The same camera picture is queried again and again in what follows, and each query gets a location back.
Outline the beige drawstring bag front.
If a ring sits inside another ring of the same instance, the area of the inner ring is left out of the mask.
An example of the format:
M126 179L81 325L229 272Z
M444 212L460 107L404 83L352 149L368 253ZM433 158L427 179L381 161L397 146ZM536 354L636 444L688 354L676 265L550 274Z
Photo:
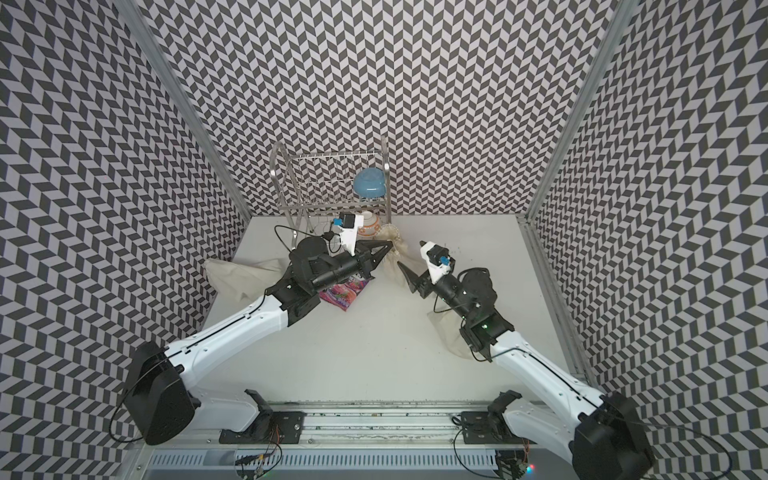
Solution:
M472 352L460 334L463 320L447 306L433 306L428 319L434 327L443 347L455 357L473 360Z

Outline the beige cloth bag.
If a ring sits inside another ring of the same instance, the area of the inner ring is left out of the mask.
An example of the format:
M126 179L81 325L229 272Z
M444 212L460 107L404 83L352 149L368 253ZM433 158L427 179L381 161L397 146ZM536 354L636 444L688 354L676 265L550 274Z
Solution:
M269 259L255 264L209 259L204 263L204 270L219 296L241 302L257 300L265 289L283 276L287 265L286 259Z
M421 271L422 263L416 257L409 254L408 245L403 239L398 228L393 224L385 224L376 234L376 240L386 240L392 243L392 248L384 257L380 267L387 279L401 288L408 289L408 284L398 263L402 263L412 271Z

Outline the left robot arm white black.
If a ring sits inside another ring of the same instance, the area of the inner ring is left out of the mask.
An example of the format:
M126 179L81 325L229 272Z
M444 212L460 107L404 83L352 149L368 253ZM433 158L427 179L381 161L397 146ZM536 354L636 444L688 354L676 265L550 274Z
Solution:
M303 239L289 254L279 281L227 319L165 347L147 342L131 358L120 405L148 445L165 443L186 430L245 433L266 417L255 390L217 393L203 379L257 341L285 330L320 303L319 294L359 275L365 279L392 249L386 240L361 240L351 252L331 255L321 237Z

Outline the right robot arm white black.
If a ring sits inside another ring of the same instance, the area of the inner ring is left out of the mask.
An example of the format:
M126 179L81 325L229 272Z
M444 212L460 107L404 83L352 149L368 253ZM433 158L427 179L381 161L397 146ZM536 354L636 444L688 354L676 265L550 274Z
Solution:
M543 401L537 407L516 397L505 407L501 417L512 435L569 462L580 479L639 479L651 470L655 456L636 403L587 385L537 351L497 310L487 269L455 276L445 265L421 275L399 268L411 292L435 295L460 317L459 333L471 351Z

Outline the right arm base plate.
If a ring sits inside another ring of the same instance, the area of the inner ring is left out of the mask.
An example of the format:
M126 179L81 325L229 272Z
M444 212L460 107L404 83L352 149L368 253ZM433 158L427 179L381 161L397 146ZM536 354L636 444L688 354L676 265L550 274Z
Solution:
M499 395L484 409L479 411L463 411L460 413L458 426L463 429L462 438L465 444L515 444L522 445L523 439L515 436L506 420L504 413L507 407L522 395L513 390L500 392Z

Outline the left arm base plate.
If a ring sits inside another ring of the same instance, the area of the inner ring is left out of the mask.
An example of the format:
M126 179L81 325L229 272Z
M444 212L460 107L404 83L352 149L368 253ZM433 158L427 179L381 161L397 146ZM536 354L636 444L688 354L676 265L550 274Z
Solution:
M246 389L257 407L258 415L239 432L224 429L220 444L298 444L304 429L306 413L302 411L275 411L257 390Z

